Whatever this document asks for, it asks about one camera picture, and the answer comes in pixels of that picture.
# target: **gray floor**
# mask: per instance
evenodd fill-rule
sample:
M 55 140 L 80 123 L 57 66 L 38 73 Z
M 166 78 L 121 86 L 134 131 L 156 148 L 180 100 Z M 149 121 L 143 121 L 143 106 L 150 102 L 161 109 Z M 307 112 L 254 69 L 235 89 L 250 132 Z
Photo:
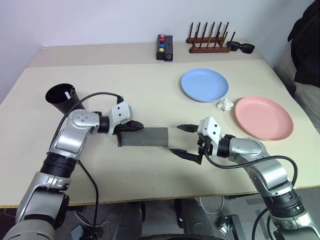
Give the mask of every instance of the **gray floor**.
M 299 189 L 296 191 L 301 197 L 303 204 L 309 209 L 316 224 L 320 227 L 320 187 L 312 187 Z M 214 212 L 220 207 L 222 202 L 221 197 L 203 197 L 202 203 L 207 211 Z M 125 206 L 125 203 L 115 204 L 101 204 L 98 209 L 97 223 L 110 222 L 103 224 L 104 240 L 109 240 L 113 232 L 117 219 Z M 178 227 L 176 222 L 176 214 L 174 210 L 173 200 L 154 200 L 146 201 L 146 216 L 142 225 L 142 235 L 160 235 L 160 234 L 182 234 L 183 230 Z M 214 227 L 214 236 L 225 239 L 233 240 L 231 232 L 227 235 L 222 235 L 216 227 L 216 222 L 220 217 L 226 215 L 237 214 L 241 220 L 244 234 L 247 239 L 251 239 L 252 227 L 255 218 L 265 205 L 259 195 L 251 195 L 240 197 L 233 200 L 226 200 L 224 207 L 218 214 L 208 215 Z M 94 206 L 88 206 L 83 215 L 92 223 Z M 260 221 L 257 228 L 257 240 L 268 240 L 268 234 L 265 227 L 267 217 Z M 71 230 L 79 224 L 79 220 L 75 217 L 73 212 L 68 212 L 63 225 L 56 231 L 56 239 L 59 240 L 72 240 Z

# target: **white cable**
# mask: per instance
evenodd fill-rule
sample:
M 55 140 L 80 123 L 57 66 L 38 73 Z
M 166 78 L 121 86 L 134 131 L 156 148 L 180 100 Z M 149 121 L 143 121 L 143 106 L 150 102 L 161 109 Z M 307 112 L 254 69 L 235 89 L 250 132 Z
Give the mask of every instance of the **white cable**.
M 207 214 L 217 214 L 219 213 L 223 208 L 224 208 L 224 204 L 225 204 L 225 196 L 222 196 L 222 204 L 221 204 L 221 207 L 215 211 L 215 212 L 209 212 L 207 211 L 205 208 L 204 208 L 204 205 L 202 204 L 202 201 L 201 201 L 201 197 L 199 197 L 199 200 L 200 200 L 200 204 L 201 204 L 201 207 L 202 209 L 207 213 Z
M 4 212 L 3 212 L 4 215 L 6 215 L 6 216 L 8 216 L 8 217 L 12 217 L 12 218 L 15 218 L 15 217 L 16 217 L 16 216 L 12 216 L 12 215 L 10 215 L 10 214 L 7 214 L 7 213 L 6 213 L 6 210 L 7 210 L 7 209 L 5 208 L 5 209 L 4 209 Z
M 74 215 L 75 215 L 76 218 L 77 218 L 80 222 L 82 222 L 84 225 L 87 225 L 87 226 L 89 226 L 89 227 L 93 227 L 92 224 L 89 224 L 89 223 L 86 223 L 85 221 L 83 221 L 83 220 L 78 216 L 78 214 L 77 214 L 76 211 L 74 212 Z M 98 228 L 101 228 L 104 224 L 109 224 L 109 223 L 110 223 L 109 221 L 105 221 L 105 222 L 101 223 L 100 225 L 95 225 L 95 226 L 98 227 Z

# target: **plate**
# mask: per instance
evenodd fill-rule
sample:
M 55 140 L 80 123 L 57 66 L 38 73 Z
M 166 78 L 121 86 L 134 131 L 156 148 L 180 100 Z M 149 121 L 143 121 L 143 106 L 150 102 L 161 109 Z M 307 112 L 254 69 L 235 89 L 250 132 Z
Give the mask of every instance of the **plate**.
M 294 129 L 287 111 L 264 97 L 242 98 L 235 106 L 235 117 L 246 132 L 262 140 L 286 139 Z
M 203 103 L 223 98 L 229 89 L 227 80 L 220 73 L 206 68 L 187 71 L 181 78 L 181 86 L 186 95 Z

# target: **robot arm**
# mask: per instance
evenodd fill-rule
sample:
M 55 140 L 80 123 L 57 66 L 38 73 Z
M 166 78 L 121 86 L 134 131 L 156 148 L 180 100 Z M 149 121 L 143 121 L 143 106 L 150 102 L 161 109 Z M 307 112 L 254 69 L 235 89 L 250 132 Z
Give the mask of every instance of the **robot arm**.
M 198 164 L 201 164 L 203 155 L 215 166 L 226 169 L 232 167 L 218 165 L 213 159 L 215 157 L 228 158 L 230 161 L 242 165 L 270 156 L 265 146 L 256 139 L 236 138 L 232 135 L 220 137 L 221 127 L 212 117 L 201 120 L 199 126 L 180 125 L 178 128 L 187 132 L 197 132 L 199 135 L 198 155 L 187 153 L 181 149 L 171 149 L 171 151 L 181 158 Z M 285 168 L 276 159 L 262 161 L 243 168 L 262 196 L 282 239 L 292 239 L 291 235 L 295 231 L 306 234 L 306 228 L 312 230 L 307 235 L 308 239 L 320 239 L 319 231 L 294 191 Z
M 54 229 L 65 219 L 69 197 L 63 191 L 80 158 L 88 134 L 112 136 L 119 124 L 132 120 L 126 102 L 114 106 L 107 116 L 83 109 L 72 111 L 47 152 L 40 171 L 36 172 L 17 209 L 16 225 L 4 240 L 53 240 Z

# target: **pink plate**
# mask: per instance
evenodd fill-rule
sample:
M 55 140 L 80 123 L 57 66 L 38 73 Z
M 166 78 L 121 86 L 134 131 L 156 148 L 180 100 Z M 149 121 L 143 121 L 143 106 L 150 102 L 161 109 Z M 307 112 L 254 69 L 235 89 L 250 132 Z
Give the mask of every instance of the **pink plate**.
M 286 139 L 294 129 L 287 111 L 264 97 L 242 98 L 235 106 L 235 117 L 245 131 L 262 140 Z

